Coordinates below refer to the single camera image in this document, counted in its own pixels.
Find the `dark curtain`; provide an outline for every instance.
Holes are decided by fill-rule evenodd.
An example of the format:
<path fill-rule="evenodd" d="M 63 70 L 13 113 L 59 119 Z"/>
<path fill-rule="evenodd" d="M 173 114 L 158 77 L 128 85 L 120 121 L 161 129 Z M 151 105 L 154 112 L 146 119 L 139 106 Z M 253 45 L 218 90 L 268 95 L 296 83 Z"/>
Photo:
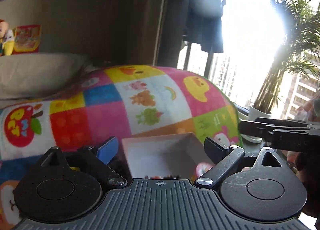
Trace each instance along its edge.
<path fill-rule="evenodd" d="M 223 53 L 223 5 L 221 0 L 190 0 L 183 40 L 200 44 L 208 53 Z"/>

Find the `white pillow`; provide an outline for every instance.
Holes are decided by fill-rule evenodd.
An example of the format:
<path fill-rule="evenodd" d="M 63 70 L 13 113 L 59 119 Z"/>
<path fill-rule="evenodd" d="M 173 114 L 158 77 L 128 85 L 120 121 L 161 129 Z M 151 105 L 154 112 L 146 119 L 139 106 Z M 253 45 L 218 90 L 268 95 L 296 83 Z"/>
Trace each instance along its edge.
<path fill-rule="evenodd" d="M 0 57 L 0 99 L 44 97 L 57 92 L 87 63 L 65 53 L 31 53 Z"/>

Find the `red apple print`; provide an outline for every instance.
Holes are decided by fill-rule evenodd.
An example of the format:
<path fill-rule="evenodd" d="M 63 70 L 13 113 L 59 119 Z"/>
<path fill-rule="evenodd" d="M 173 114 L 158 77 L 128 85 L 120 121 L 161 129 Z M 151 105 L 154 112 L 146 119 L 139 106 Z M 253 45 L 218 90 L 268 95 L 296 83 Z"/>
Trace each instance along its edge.
<path fill-rule="evenodd" d="M 13 109 L 4 122 L 4 132 L 8 141 L 16 147 L 29 145 L 35 133 L 41 134 L 41 124 L 37 117 L 43 115 L 40 111 L 33 115 L 33 107 L 30 105 Z"/>

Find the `white flower pot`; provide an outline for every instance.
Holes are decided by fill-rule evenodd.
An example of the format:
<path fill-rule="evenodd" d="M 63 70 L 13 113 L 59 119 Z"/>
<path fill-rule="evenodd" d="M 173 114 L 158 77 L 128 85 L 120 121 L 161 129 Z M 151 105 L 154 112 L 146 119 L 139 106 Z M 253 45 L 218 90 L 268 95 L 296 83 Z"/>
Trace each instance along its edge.
<path fill-rule="evenodd" d="M 250 106 L 249 115 L 248 115 L 249 121 L 254 121 L 258 117 L 270 118 L 272 116 L 271 114 L 267 114 L 267 113 L 259 111 L 258 109 L 255 109 L 253 107 L 253 104 L 250 104 L 249 106 Z M 246 139 L 247 141 L 252 142 L 252 143 L 256 143 L 256 144 L 259 144 L 262 141 L 262 138 L 259 138 L 259 137 L 253 137 L 253 136 L 243 135 L 243 134 L 241 136 L 244 139 Z"/>
<path fill-rule="evenodd" d="M 267 113 L 259 111 L 258 109 L 255 109 L 253 107 L 253 104 L 250 104 L 249 106 L 250 106 L 249 115 L 248 115 L 248 120 L 249 121 L 254 121 L 258 117 L 270 118 L 272 116 L 271 114 L 267 114 Z"/>

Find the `blue square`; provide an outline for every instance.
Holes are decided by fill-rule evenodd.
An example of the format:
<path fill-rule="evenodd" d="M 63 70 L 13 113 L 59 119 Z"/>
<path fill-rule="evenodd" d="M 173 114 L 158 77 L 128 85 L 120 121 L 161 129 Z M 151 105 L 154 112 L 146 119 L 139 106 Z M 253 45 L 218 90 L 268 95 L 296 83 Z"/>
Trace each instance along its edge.
<path fill-rule="evenodd" d="M 113 84 L 90 88 L 83 91 L 85 105 L 93 106 L 110 102 L 122 101 L 121 96 Z"/>

